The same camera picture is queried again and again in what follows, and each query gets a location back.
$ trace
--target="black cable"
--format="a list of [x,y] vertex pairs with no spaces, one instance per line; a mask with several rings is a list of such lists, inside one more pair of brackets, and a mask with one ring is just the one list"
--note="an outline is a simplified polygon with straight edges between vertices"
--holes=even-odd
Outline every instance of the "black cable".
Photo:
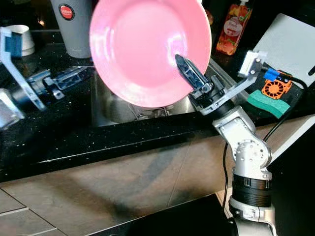
[[222,203],[223,211],[224,211],[225,202],[226,202],[227,183],[228,183],[228,176],[227,176],[227,170],[226,170],[226,151],[227,151],[227,143],[225,143],[224,151],[223,151],[223,169],[224,169],[224,175],[225,175],[225,189],[224,189],[224,198],[223,198],[223,203]]
[[296,105],[301,101],[301,98],[303,97],[303,95],[305,94],[305,91],[307,90],[307,85],[304,81],[294,78],[294,77],[290,77],[288,75],[285,75],[283,73],[281,73],[281,77],[284,79],[288,79],[288,80],[292,80],[294,82],[299,83],[300,85],[302,85],[303,87],[303,92],[300,95],[300,97],[298,98],[297,102],[295,103],[295,105],[293,107],[290,108],[289,111],[287,111],[281,118],[281,120],[278,121],[278,123],[268,132],[268,134],[264,137],[264,141],[266,142],[269,137],[279,128],[280,125],[282,125],[282,123],[292,114],[294,108],[296,107]]

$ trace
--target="black granite countertop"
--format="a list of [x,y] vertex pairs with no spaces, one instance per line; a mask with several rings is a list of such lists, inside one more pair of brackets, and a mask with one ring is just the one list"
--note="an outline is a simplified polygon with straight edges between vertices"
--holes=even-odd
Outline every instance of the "black granite countertop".
[[[259,30],[253,16],[242,43],[233,57],[216,52],[212,58],[235,80],[247,50],[258,42],[268,24]],[[60,33],[51,30],[33,32],[39,38],[49,37],[50,43],[40,46],[36,53],[15,63],[25,76],[41,69],[50,69],[52,75],[70,66],[92,65],[89,59],[68,56],[60,43]],[[69,91],[62,101],[53,104],[45,112],[33,112],[29,116],[0,133],[0,182],[28,177],[55,170],[66,169],[96,161],[115,158],[148,149],[190,141],[196,135],[214,136],[211,119],[200,113],[190,113],[150,120],[135,121],[105,127],[91,125],[90,79]],[[0,87],[9,88],[14,81],[0,65]],[[315,86],[312,85],[291,118],[315,112]],[[256,126],[276,122],[271,114],[250,104],[243,105]]]

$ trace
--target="orange liquid bottle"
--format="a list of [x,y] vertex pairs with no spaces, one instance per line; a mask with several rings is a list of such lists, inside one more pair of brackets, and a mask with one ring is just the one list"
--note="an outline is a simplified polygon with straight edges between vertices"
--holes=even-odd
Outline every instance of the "orange liquid bottle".
[[252,9],[246,6],[248,1],[242,0],[240,4],[231,5],[217,43],[217,51],[227,55],[235,53],[252,14]]

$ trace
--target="stainless steel sink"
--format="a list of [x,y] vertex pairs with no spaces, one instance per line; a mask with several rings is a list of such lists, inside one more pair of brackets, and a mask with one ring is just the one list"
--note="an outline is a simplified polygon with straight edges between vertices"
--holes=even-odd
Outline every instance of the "stainless steel sink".
[[[227,75],[213,60],[210,60],[206,75],[212,76],[214,74],[223,80],[226,88],[236,84],[235,81],[229,75]],[[188,97],[185,97],[181,101],[168,107],[156,109],[143,108],[132,105],[112,93],[112,91],[104,84],[97,73],[95,73],[94,79],[91,81],[91,83],[92,122],[94,126],[107,126],[117,123],[166,117],[195,111]],[[238,96],[234,102],[244,102],[247,95],[244,93]]]

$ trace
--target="plate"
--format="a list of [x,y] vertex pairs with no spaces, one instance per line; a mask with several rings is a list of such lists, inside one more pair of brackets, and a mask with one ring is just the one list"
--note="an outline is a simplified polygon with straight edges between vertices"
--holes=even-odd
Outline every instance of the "plate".
[[97,72],[113,93],[137,106],[164,107],[192,91],[177,68],[176,54],[206,71],[210,25],[196,0],[100,0],[90,48]]

